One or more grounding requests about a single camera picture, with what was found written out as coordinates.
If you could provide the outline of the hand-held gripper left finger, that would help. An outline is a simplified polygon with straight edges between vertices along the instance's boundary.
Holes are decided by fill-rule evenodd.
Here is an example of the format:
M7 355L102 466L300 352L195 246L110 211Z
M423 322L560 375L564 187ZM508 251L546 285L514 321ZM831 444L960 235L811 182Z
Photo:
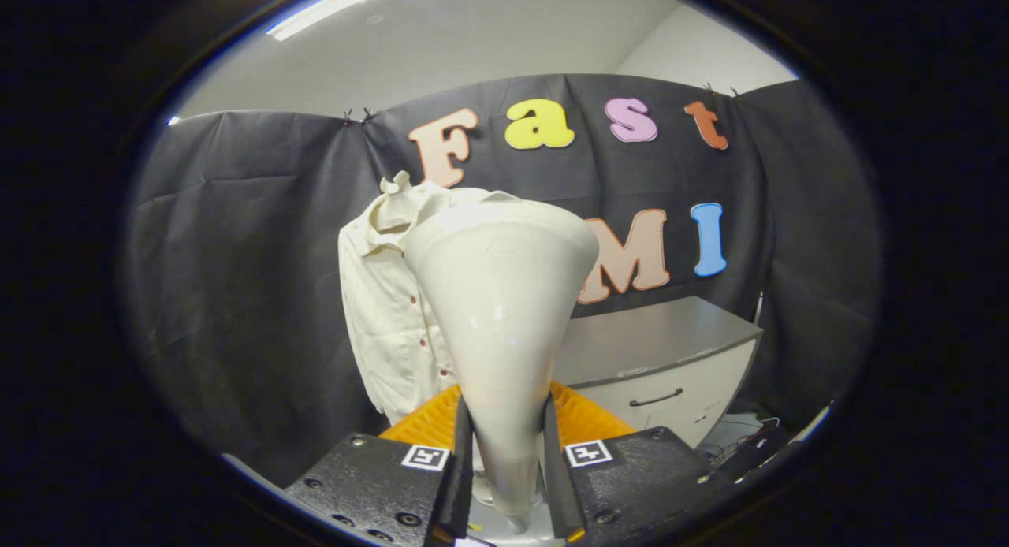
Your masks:
M450 546L469 532L472 451L454 385L381 435L349 434L285 493L372 542Z

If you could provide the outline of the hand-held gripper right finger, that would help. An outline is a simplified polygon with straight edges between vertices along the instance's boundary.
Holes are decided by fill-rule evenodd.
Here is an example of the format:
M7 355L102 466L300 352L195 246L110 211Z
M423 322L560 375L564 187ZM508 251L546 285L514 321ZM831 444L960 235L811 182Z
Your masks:
M542 420L545 502L566 544L662 544L734 489L667 427L635 430L562 382Z

